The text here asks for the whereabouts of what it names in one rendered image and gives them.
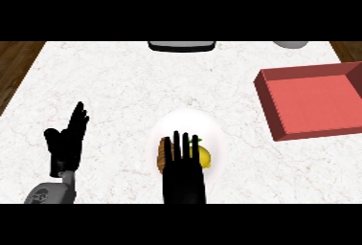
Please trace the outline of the black and grey appliance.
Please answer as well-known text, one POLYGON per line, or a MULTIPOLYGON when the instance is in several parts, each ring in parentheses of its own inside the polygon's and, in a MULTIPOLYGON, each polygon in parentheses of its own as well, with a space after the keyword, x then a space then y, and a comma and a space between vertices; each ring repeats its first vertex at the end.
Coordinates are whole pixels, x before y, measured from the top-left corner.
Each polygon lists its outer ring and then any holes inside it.
POLYGON ((157 52, 195 53, 214 49, 214 41, 149 41, 148 46, 157 52))

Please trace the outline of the brown ridged pastry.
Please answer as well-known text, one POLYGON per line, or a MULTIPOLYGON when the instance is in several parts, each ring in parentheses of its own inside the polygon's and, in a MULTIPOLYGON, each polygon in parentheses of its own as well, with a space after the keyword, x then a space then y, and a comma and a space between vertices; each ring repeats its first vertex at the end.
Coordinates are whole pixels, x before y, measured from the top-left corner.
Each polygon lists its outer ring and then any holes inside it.
POLYGON ((161 174, 166 166, 164 143, 166 143, 166 138, 161 138, 160 145, 158 145, 158 155, 157 155, 157 168, 161 174))

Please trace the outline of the yellow lemon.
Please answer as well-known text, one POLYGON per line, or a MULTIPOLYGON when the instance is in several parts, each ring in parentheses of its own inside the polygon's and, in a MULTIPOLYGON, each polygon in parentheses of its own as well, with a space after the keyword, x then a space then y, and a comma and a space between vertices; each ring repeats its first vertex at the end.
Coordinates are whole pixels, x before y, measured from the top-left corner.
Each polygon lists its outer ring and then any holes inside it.
MULTIPOLYGON (((201 167, 210 168, 211 167, 211 153, 201 145, 198 145, 198 156, 200 156, 201 167)), ((194 140, 189 140, 189 157, 194 157, 194 140)))

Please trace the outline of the white oval plate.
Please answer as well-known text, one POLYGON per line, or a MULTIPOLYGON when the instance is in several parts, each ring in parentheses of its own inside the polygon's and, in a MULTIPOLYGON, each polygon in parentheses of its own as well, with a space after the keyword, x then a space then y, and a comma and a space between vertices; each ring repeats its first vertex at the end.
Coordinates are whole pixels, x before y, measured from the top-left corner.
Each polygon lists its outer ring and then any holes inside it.
POLYGON ((174 131, 186 132, 188 136, 197 135, 201 139, 200 145, 211 153, 211 167, 204 169, 207 189, 226 167, 228 141, 225 133, 213 117, 201 110, 182 108, 171 111, 158 120, 148 135, 146 144, 146 166, 154 178, 161 181, 163 176, 157 167, 158 144, 164 137, 173 137, 174 131))

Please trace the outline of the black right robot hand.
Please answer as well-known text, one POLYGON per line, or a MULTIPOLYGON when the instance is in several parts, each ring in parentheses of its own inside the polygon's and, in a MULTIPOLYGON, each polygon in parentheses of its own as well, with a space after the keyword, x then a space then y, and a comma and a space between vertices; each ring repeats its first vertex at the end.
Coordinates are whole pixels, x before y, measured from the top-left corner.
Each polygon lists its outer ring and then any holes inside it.
POLYGON ((174 132, 164 139, 163 197, 166 204, 207 204, 198 136, 174 132))

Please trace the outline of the red cardboard box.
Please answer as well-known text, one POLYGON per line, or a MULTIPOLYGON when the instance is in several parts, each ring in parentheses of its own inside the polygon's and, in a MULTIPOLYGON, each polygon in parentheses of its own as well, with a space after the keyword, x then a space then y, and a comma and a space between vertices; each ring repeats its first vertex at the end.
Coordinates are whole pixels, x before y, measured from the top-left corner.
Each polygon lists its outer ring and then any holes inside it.
POLYGON ((276 142, 362 133, 362 61, 262 69, 254 87, 276 142))

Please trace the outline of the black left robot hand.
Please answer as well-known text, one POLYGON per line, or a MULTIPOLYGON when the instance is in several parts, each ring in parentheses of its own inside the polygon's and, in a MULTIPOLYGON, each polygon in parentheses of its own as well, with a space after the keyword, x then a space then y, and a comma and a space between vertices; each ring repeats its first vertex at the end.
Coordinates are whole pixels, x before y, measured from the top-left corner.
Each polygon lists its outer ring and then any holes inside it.
POLYGON ((44 131, 50 153, 49 176, 53 178, 59 177, 61 172, 75 171, 80 167, 87 122, 89 116, 80 101, 67 128, 62 131, 47 128, 44 131))

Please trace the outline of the grey round object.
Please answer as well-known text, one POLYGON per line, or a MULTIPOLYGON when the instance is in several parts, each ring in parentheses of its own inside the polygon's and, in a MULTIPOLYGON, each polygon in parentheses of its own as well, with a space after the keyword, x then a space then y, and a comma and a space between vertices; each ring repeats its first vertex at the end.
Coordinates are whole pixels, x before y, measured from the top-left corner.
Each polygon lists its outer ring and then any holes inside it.
POLYGON ((309 41, 273 41, 285 49, 300 49, 303 48, 309 41))

